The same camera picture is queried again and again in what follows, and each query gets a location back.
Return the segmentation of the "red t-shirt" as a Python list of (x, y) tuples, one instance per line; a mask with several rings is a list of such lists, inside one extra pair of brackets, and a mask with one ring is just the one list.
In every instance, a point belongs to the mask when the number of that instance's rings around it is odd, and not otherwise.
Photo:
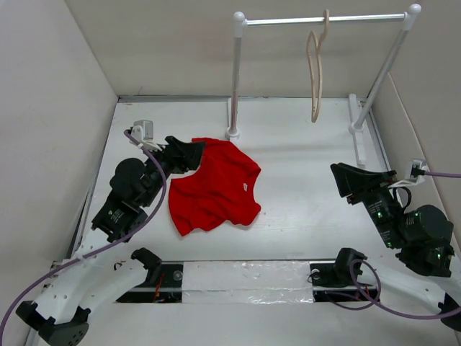
[(260, 166), (229, 141), (204, 137), (192, 142), (205, 143), (200, 167), (173, 179), (169, 188), (169, 212), (179, 235), (212, 231), (226, 221), (252, 224), (261, 211), (254, 197)]

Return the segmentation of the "beige wooden clothes hanger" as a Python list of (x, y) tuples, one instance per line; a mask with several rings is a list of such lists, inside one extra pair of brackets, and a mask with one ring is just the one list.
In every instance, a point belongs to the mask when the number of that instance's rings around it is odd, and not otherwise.
[(320, 115), (321, 101), (323, 96), (323, 67), (321, 59), (321, 48), (327, 37), (329, 29), (330, 11), (323, 11), (323, 32), (317, 36), (311, 30), (306, 42), (306, 56), (308, 59), (308, 70), (310, 74), (311, 88), (311, 122), (315, 123)]

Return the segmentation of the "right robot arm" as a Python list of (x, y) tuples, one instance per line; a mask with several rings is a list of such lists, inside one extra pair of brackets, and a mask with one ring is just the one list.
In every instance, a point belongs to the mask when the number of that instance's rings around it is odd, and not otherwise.
[[(451, 244), (454, 225), (434, 205), (409, 210), (410, 187), (425, 177), (439, 177), (423, 160), (410, 161), (403, 180), (394, 170), (370, 172), (345, 163), (330, 166), (341, 197), (348, 204), (363, 204), (384, 245), (397, 251), (396, 258), (411, 272), (435, 283), (444, 293), (436, 314), (427, 318), (439, 320), (446, 327), (460, 330), (460, 258)], [(359, 301), (362, 308), (381, 306), (382, 285), (408, 293), (398, 273), (379, 278), (376, 272), (365, 275), (361, 266), (367, 256), (352, 248), (342, 248), (334, 261), (310, 266), (307, 277), (313, 295), (339, 307), (346, 301)]]

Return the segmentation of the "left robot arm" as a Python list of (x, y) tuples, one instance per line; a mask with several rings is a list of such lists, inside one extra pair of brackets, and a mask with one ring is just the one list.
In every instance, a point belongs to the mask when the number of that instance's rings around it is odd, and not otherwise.
[(147, 161), (121, 161), (109, 181), (111, 192), (70, 261), (52, 270), (55, 280), (34, 301), (23, 301), (17, 316), (49, 345), (78, 345), (98, 307), (116, 301), (137, 285), (160, 279), (161, 259), (141, 247), (125, 246), (153, 218), (144, 209), (164, 200), (171, 174), (196, 170), (205, 142), (185, 143), (173, 136), (155, 148), (133, 140)]

